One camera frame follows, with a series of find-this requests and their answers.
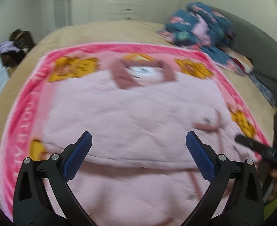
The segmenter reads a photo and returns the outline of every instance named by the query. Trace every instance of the yellow cartoon print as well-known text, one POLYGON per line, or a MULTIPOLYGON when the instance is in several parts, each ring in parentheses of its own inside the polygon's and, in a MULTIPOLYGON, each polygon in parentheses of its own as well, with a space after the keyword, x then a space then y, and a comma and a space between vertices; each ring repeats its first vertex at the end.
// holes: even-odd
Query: yellow cartoon print
POLYGON ((135 61, 155 61, 154 58, 150 57, 147 54, 144 53, 130 53, 123 57, 123 59, 126 60, 135 60, 135 61))
POLYGON ((175 59, 175 63, 181 67, 182 73, 190 76, 205 79, 213 75, 213 73, 202 63, 194 63, 189 59, 175 59))
POLYGON ((33 161, 41 161, 46 158, 46 150, 40 140, 33 139, 30 142, 29 156, 33 161))
POLYGON ((55 69, 51 73, 49 82, 83 77, 95 72, 98 67, 97 58, 79 59, 62 57, 56 60, 55 69))
POLYGON ((231 108, 232 106, 228 105, 228 110, 231 113, 231 119, 237 123, 245 136, 253 138, 256 134, 255 127, 247 120, 245 114, 241 110, 233 112, 231 108))

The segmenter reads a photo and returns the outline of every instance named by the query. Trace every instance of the mattress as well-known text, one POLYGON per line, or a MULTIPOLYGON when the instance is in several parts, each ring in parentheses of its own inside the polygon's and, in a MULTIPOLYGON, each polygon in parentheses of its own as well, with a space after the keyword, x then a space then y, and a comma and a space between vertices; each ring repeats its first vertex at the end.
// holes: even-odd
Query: mattress
MULTIPOLYGON (((120 41, 169 45, 156 34, 163 25, 135 21, 96 22, 70 26, 54 31, 45 37, 23 60, 0 95, 0 140, 7 116, 21 87, 31 74, 39 58, 47 52, 63 47, 95 41, 120 41)), ((256 122, 271 143, 273 140, 273 115, 275 110, 248 77, 223 70, 249 107, 256 122)))

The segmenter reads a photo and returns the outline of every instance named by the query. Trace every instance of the gray headboard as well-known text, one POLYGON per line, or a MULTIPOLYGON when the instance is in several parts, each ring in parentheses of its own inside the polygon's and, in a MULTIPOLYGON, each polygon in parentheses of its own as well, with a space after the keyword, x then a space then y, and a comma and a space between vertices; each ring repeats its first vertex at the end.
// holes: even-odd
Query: gray headboard
POLYGON ((251 23, 218 8, 228 18, 236 36, 232 48, 253 60, 255 76, 273 92, 277 101, 277 42, 251 23))

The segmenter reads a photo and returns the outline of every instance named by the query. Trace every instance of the green sleeve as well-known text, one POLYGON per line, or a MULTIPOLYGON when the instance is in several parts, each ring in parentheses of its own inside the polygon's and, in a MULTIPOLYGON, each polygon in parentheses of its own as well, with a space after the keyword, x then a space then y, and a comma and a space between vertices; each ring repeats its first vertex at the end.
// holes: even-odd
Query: green sleeve
POLYGON ((274 212, 277 207, 277 197, 264 207, 264 221, 274 212))

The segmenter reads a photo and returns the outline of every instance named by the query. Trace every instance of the blue rubber pad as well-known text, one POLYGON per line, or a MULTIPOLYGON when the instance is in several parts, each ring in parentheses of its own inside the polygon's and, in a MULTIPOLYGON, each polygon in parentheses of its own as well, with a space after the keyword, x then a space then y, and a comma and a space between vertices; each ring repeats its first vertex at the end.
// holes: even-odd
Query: blue rubber pad
POLYGON ((90 133, 87 133, 64 163, 63 177, 66 181, 75 178, 82 162, 91 148, 91 145, 92 136, 90 133))
POLYGON ((186 144, 197 167, 199 168, 201 175, 205 180, 211 182, 215 178, 214 164, 202 148, 202 142, 198 139, 198 137, 195 137, 195 133, 193 131, 187 134, 186 144))

